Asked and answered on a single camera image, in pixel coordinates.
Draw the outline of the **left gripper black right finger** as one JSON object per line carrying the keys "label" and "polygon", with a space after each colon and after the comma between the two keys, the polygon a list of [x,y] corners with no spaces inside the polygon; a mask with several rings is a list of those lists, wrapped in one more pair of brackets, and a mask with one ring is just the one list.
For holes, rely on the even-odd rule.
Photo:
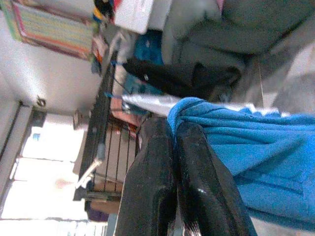
{"label": "left gripper black right finger", "polygon": [[255,236],[257,233],[231,172],[208,144],[203,128],[182,123],[176,131],[178,204],[189,236]]}

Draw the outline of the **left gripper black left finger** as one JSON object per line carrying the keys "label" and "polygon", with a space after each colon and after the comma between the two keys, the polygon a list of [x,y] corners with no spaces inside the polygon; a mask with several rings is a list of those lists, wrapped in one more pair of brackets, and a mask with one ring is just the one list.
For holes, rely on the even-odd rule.
{"label": "left gripper black left finger", "polygon": [[141,147],[122,191],[117,236],[167,236],[175,226],[177,190],[173,176],[173,141],[165,118],[145,121]]}

